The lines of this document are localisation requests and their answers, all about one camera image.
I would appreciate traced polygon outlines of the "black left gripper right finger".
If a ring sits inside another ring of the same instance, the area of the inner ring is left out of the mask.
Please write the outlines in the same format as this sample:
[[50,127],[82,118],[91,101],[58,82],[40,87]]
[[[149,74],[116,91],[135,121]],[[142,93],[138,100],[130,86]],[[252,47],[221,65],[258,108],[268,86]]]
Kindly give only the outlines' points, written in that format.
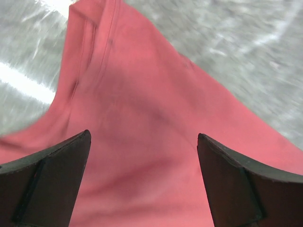
[[205,134],[197,153],[216,227],[301,227],[303,177],[238,153]]

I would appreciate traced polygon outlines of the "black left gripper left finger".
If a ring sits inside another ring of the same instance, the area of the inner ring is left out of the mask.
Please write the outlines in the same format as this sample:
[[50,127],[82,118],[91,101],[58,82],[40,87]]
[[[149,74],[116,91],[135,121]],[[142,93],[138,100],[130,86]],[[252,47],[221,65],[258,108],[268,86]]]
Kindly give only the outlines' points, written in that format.
[[0,166],[2,227],[67,227],[86,167],[91,134]]

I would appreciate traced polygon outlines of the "salmon pink t-shirt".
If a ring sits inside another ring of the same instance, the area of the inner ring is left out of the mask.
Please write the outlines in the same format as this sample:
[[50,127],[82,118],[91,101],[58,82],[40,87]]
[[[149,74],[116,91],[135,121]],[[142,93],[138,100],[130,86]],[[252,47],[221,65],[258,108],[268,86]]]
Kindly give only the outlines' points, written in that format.
[[296,146],[121,0],[70,6],[54,101],[34,124],[1,138],[0,159],[21,158],[83,130],[92,144],[73,227],[211,227],[199,133],[303,172]]

